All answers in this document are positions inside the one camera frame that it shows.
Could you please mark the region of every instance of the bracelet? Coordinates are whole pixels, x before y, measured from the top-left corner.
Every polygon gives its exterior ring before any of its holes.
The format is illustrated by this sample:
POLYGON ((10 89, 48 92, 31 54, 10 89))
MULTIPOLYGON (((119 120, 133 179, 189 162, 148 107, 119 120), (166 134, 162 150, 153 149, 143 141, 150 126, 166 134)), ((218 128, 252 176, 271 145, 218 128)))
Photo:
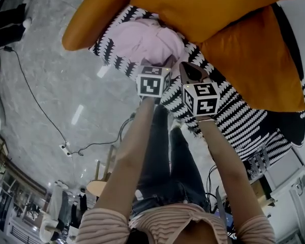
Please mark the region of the bracelet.
POLYGON ((207 122, 207 121, 213 121, 213 122, 215 122, 215 124, 217 124, 217 121, 214 120, 213 118, 198 120, 198 124, 203 123, 203 122, 207 122))

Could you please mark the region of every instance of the shirt sleeve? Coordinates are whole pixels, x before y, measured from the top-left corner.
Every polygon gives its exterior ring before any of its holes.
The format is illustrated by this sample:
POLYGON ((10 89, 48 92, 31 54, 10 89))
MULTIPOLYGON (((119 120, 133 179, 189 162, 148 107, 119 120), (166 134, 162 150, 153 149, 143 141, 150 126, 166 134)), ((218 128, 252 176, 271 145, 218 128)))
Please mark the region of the shirt sleeve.
POLYGON ((266 216, 260 215, 245 222, 237 233, 238 239, 245 244, 275 244, 273 228, 266 216))
POLYGON ((130 229, 127 219, 120 213, 95 208, 82 217, 77 244, 125 244, 130 229))

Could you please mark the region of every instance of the gray marble floor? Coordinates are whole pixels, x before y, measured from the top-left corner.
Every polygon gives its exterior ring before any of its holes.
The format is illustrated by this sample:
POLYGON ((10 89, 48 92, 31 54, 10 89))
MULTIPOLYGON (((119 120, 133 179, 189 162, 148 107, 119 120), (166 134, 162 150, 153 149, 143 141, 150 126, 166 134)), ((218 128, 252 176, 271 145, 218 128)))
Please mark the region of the gray marble floor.
MULTIPOLYGON (((22 0, 6 0, 4 9, 22 0)), ((65 51, 61 38, 82 0, 32 0, 28 15, 33 23, 24 38, 13 44, 29 84, 43 109, 76 151, 93 142, 113 141, 123 121, 138 107, 135 84, 115 69, 97 76, 102 66, 87 50, 65 51), (71 124, 79 105, 78 122, 71 124)), ((16 55, 2 51, 0 96, 7 125, 2 129, 12 161, 30 177, 50 189, 61 179, 72 187, 94 177, 96 162, 106 162, 109 146, 91 146, 73 162, 60 149, 64 141, 34 102, 19 70, 16 55)), ((184 130, 190 149, 206 182, 214 164, 205 142, 184 130)), ((212 175, 213 189, 221 184, 212 175)))

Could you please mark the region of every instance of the blue jeans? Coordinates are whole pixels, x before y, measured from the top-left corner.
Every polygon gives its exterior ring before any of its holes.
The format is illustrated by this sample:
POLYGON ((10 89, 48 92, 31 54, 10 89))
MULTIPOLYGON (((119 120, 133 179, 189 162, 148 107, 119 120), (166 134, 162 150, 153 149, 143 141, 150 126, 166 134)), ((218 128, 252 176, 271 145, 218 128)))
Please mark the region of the blue jeans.
POLYGON ((150 208, 183 202, 197 204, 208 211, 199 170, 180 128, 170 132, 170 171, 167 116, 166 108, 162 105, 157 106, 137 186, 143 199, 134 199, 131 218, 150 208))

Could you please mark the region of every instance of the orange sofa armrest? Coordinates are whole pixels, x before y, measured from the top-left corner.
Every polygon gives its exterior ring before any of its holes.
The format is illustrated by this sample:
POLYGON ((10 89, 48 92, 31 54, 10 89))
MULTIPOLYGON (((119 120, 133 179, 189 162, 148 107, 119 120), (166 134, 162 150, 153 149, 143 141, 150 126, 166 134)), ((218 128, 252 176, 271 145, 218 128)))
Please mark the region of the orange sofa armrest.
POLYGON ((130 0, 84 0, 72 17, 63 37, 66 50, 89 48, 105 30, 114 16, 130 0))

